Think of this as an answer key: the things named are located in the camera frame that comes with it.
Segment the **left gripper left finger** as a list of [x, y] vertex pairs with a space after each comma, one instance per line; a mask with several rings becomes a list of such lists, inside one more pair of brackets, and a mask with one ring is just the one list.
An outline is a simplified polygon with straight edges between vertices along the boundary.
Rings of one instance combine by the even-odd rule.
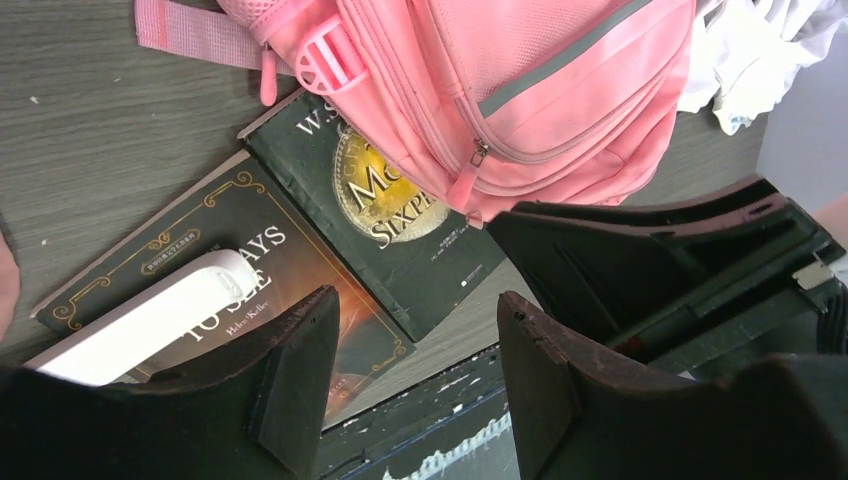
[[149, 381], [1, 370], [5, 479], [309, 479], [334, 370], [337, 290]]

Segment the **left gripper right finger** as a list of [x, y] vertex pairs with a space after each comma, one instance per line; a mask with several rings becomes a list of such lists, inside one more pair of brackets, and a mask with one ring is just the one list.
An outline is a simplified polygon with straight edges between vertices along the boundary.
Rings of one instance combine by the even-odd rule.
[[699, 382], [625, 357], [514, 292], [497, 303], [524, 479], [843, 479], [847, 360], [773, 355]]

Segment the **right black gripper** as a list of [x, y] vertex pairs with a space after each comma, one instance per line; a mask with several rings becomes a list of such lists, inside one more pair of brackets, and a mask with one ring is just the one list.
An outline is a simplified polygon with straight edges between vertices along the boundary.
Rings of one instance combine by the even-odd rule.
[[762, 177], [664, 205], [522, 202], [487, 229], [549, 316], [655, 368], [847, 352], [846, 249]]

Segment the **Three Days To See book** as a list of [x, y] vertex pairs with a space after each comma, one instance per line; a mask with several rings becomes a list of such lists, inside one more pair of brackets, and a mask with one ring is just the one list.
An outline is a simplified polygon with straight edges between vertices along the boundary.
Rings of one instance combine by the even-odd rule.
[[135, 380], [148, 381], [256, 329], [321, 286], [336, 290], [340, 308], [327, 422], [414, 349], [278, 182], [245, 151], [74, 276], [32, 314], [70, 335], [189, 264], [203, 266], [212, 282], [175, 295], [169, 308], [191, 299], [214, 306], [215, 312], [131, 368]]

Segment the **Moon and Sixpence book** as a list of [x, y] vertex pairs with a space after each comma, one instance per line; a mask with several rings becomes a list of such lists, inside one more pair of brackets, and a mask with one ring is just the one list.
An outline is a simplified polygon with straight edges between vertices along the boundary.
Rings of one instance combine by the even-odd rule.
[[238, 137], [414, 342], [505, 259], [319, 96], [293, 92]]

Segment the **pink student backpack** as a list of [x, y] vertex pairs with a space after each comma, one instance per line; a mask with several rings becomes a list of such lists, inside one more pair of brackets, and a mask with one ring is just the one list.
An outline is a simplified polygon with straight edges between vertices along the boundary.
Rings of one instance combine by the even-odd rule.
[[294, 77], [406, 178], [482, 224], [613, 206], [667, 151], [693, 1], [137, 1], [146, 48]]

